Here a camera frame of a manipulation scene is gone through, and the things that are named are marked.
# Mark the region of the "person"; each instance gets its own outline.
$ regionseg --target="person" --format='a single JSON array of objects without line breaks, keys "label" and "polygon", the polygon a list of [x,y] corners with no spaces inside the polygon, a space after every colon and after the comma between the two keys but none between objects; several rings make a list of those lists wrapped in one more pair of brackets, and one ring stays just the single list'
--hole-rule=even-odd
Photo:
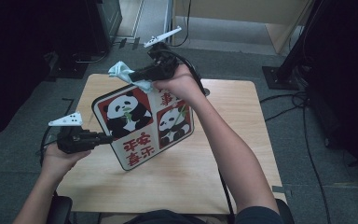
[{"label": "person", "polygon": [[[185,100],[197,113],[221,175],[237,205],[235,222],[282,223],[257,157],[220,117],[200,91],[188,68],[179,65],[173,78],[155,81],[153,86]],[[14,223],[45,223],[54,190],[76,162],[89,154],[90,151],[68,155],[60,151],[57,145],[48,146],[42,172]],[[145,221],[145,217],[135,218],[129,223],[142,221]]]}]

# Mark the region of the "hand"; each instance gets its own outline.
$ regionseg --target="hand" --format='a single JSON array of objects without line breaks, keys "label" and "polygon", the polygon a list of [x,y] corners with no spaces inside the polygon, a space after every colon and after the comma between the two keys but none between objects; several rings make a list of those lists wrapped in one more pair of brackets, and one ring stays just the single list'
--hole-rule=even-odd
[{"label": "hand", "polygon": [[66,173],[90,153],[91,150],[66,154],[58,149],[57,144],[51,144],[45,152],[41,176],[58,185]]},{"label": "hand", "polygon": [[171,79],[154,81],[153,87],[159,90],[168,90],[189,104],[191,104],[192,100],[197,100],[200,96],[203,96],[196,80],[194,80],[187,66],[184,64],[180,64],[176,68],[175,74]]}]

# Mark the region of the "table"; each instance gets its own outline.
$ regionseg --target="table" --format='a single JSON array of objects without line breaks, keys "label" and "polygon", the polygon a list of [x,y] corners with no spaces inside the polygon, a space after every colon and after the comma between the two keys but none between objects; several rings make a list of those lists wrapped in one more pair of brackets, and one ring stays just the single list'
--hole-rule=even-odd
[{"label": "table", "polygon": [[[275,51],[281,53],[294,30],[308,17],[312,4],[313,0],[193,0],[190,17],[265,23]],[[187,12],[188,0],[173,0],[173,27],[175,17],[187,16]]]},{"label": "table", "polygon": [[[281,187],[255,85],[213,79],[202,83],[223,119],[255,152],[270,185]],[[126,85],[108,75],[89,77],[77,106],[83,129],[102,131],[91,111],[92,101]],[[122,170],[109,145],[96,147],[67,174],[59,195],[72,198],[72,210],[77,212],[138,214],[170,209],[181,214],[228,214],[217,165],[195,113],[194,120],[192,135],[129,172]],[[274,195],[285,201],[283,193]]]}]

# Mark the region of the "black strap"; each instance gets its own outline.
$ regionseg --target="black strap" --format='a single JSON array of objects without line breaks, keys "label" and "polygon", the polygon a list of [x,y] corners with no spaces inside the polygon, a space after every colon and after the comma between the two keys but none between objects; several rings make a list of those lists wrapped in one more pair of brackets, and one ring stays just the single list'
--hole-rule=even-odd
[{"label": "black strap", "polygon": [[232,209],[231,199],[229,198],[228,188],[227,188],[225,179],[223,179],[223,176],[220,173],[220,171],[219,171],[219,176],[220,176],[220,180],[222,181],[223,190],[225,191],[227,204],[228,204],[229,215],[227,215],[227,223],[228,224],[234,224],[234,222],[235,222],[234,210]]}]

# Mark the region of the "tabletop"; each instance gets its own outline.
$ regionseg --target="tabletop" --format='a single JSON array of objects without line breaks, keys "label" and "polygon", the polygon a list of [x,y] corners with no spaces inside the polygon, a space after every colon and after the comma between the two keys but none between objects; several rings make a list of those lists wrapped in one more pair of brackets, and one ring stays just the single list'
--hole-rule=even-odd
[{"label": "tabletop", "polygon": [[[202,84],[211,92],[207,98],[212,105],[255,153],[271,187],[281,187],[254,83],[203,79]],[[89,76],[77,106],[83,129],[102,131],[92,102],[126,85],[108,75]],[[72,198],[72,210],[77,212],[137,214],[169,209],[181,214],[229,213],[217,165],[196,113],[194,132],[188,138],[131,171],[121,168],[109,145],[96,147],[65,176],[57,191]],[[274,196],[286,201],[281,192]]]}]

